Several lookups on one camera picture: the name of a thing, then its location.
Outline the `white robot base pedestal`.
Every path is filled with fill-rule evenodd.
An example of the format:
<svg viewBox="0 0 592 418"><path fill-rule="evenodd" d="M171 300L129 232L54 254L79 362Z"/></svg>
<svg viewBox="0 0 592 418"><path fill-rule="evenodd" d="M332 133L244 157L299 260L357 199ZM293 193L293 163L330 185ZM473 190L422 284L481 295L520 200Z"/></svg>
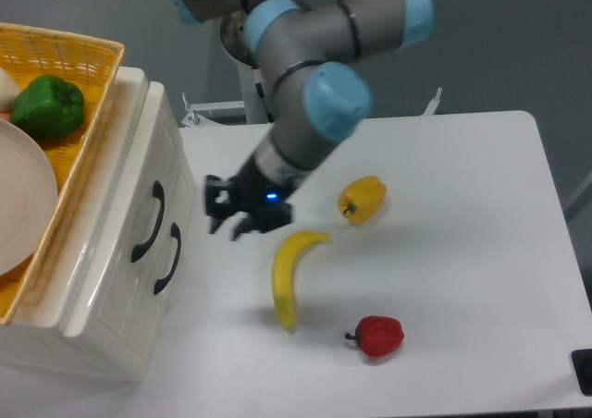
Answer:
<svg viewBox="0 0 592 418"><path fill-rule="evenodd" d="M242 10L223 17L219 31L220 42L238 70L246 122L274 123L274 105L269 86L246 41L246 19L247 14Z"/></svg>

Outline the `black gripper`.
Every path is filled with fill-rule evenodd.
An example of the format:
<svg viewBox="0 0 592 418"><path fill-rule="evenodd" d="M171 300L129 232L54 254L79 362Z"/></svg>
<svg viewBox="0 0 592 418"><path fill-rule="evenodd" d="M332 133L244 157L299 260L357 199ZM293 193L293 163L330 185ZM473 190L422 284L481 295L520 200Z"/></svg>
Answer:
<svg viewBox="0 0 592 418"><path fill-rule="evenodd" d="M230 180L207 175L204 181L204 210L210 217L209 233L237 212L245 213L233 228L231 239L260 232L267 233L292 222L292 205L288 198L295 192L294 179L276 183L266 176L252 154L239 173Z"/></svg>

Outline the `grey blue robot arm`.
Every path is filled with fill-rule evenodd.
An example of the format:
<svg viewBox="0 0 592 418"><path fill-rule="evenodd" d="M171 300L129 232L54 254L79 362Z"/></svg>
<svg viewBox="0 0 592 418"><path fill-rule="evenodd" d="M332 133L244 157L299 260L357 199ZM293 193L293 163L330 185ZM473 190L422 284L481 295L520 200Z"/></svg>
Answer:
<svg viewBox="0 0 592 418"><path fill-rule="evenodd" d="M367 118L372 94L352 64L425 39L433 0L173 0L184 21L244 16L241 41L270 88L273 127L231 178L208 176L204 210L235 236L284 227L290 196Z"/></svg>

